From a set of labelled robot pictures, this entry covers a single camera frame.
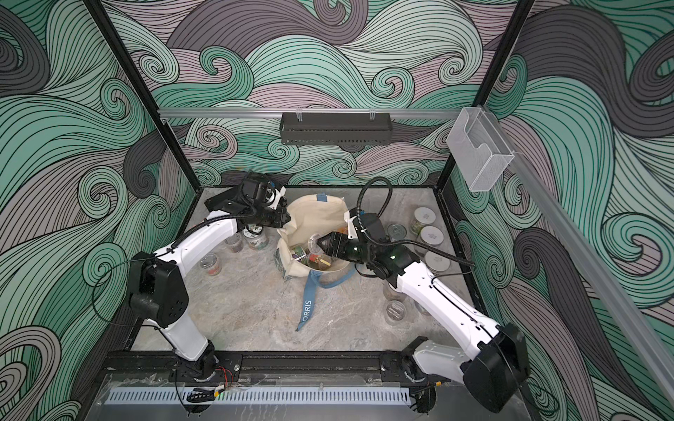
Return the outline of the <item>clear plastic seed jar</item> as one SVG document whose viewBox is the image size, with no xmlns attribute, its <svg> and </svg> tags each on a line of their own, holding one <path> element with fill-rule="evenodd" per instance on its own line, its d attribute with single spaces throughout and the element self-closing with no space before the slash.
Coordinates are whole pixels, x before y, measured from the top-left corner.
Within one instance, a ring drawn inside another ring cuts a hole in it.
<svg viewBox="0 0 674 421">
<path fill-rule="evenodd" d="M 319 255 L 319 249 L 317 249 L 317 239 L 324 236 L 324 233 L 314 233 L 308 240 L 307 240 L 307 249 L 310 254 L 317 254 Z"/>
</svg>

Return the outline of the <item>beige canvas tote bag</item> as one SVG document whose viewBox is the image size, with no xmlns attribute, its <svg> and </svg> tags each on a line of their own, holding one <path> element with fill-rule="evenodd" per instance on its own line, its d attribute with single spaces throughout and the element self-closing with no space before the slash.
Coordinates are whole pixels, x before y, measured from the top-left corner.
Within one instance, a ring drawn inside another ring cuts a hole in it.
<svg viewBox="0 0 674 421">
<path fill-rule="evenodd" d="M 352 262 L 332 257 L 319 247 L 320 238 L 348 232 L 346 202 L 324 193 L 302 196 L 287 207 L 291 220 L 277 230 L 275 261 L 286 280 L 305 282 L 298 330 L 312 318 L 319 289 L 332 289 L 356 273 Z"/>
</svg>

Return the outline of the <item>red label seed jar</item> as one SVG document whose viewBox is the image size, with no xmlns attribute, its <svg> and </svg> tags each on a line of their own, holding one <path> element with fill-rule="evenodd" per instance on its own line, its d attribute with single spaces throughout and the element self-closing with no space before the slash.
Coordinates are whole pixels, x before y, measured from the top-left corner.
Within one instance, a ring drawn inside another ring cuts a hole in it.
<svg viewBox="0 0 674 421">
<path fill-rule="evenodd" d="M 216 276 L 221 272 L 221 259 L 217 254 L 207 254 L 200 260 L 199 267 L 205 274 Z"/>
</svg>

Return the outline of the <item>clear red label jar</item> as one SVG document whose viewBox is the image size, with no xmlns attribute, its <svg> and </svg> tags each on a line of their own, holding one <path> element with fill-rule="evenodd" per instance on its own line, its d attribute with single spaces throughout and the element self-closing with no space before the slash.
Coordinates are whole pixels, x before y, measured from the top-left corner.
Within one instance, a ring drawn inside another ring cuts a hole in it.
<svg viewBox="0 0 674 421">
<path fill-rule="evenodd" d="M 398 300 L 387 301 L 384 306 L 384 320 L 390 326 L 397 326 L 407 320 L 407 307 Z"/>
</svg>

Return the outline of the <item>green label seed jar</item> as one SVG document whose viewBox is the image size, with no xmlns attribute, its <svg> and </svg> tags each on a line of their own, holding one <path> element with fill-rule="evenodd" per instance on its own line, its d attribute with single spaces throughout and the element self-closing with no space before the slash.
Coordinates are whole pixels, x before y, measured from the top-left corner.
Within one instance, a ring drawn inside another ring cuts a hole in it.
<svg viewBox="0 0 674 421">
<path fill-rule="evenodd" d="M 418 235 L 426 226 L 431 226 L 436 221 L 436 213 L 425 206 L 418 207 L 412 213 L 410 231 Z"/>
</svg>

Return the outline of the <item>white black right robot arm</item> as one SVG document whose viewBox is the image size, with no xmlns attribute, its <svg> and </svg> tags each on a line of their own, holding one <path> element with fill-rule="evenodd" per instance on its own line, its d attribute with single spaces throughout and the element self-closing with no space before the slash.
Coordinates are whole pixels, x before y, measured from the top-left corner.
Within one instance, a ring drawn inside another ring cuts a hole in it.
<svg viewBox="0 0 674 421">
<path fill-rule="evenodd" d="M 456 347 L 423 340 L 412 351 L 424 375 L 460 382 L 489 412 L 498 413 L 530 374 L 524 333 L 501 325 L 469 305 L 435 279 L 421 257 L 407 246 L 376 244 L 329 233 L 316 241 L 328 256 L 363 264 L 377 277 L 419 303 L 451 336 Z"/>
</svg>

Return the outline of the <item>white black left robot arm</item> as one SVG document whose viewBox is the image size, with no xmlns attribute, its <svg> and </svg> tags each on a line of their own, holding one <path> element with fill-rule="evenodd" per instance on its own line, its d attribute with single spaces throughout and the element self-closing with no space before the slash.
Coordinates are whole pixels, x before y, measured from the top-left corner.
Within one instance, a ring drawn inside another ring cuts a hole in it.
<svg viewBox="0 0 674 421">
<path fill-rule="evenodd" d="M 184 277 L 245 227 L 280 228 L 290 219 L 284 198 L 252 207 L 226 200 L 223 209 L 210 212 L 181 238 L 152 254 L 140 252 L 133 257 L 126 287 L 128 306 L 160 330 L 178 357 L 189 362 L 204 359 L 209 340 L 188 315 L 190 298 Z"/>
</svg>

